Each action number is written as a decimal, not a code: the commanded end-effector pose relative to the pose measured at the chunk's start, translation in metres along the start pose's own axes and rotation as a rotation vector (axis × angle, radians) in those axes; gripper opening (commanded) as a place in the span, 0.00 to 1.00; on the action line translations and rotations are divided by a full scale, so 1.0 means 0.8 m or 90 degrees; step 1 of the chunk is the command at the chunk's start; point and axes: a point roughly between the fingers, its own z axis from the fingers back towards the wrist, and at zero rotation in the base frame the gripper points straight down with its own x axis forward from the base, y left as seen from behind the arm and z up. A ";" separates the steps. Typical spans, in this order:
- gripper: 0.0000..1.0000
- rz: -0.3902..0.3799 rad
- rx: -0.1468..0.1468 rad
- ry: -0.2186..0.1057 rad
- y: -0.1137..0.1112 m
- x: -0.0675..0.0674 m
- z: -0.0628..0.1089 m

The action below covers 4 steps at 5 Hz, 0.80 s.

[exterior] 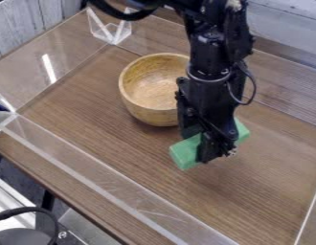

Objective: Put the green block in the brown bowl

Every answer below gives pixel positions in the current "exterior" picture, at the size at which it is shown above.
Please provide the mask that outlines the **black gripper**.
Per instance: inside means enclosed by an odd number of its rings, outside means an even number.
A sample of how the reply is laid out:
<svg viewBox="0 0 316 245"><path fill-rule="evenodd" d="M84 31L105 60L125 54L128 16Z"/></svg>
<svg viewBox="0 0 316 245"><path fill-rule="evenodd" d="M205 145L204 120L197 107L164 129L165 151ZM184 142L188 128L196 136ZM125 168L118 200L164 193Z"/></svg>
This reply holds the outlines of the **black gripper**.
<svg viewBox="0 0 316 245"><path fill-rule="evenodd" d="M177 122L184 139L200 134L196 160L207 164L236 150L239 131L234 114L243 98L246 75L228 72L204 77L185 72L177 78Z"/></svg>

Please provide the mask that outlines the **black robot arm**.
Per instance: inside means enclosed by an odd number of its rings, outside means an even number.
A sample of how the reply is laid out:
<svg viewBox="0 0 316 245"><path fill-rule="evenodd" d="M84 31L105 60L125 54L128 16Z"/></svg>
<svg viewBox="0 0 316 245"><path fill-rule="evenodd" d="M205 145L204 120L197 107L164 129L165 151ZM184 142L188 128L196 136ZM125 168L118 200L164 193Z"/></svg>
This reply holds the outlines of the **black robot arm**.
<svg viewBox="0 0 316 245"><path fill-rule="evenodd" d="M175 94L181 136L197 139L195 162L205 164L230 155L240 139L235 110L251 104L243 89L255 81L244 63L254 44L247 0L125 0L136 8L132 13L117 10L108 0L86 1L125 21L139 21L165 6L183 18L189 56Z"/></svg>

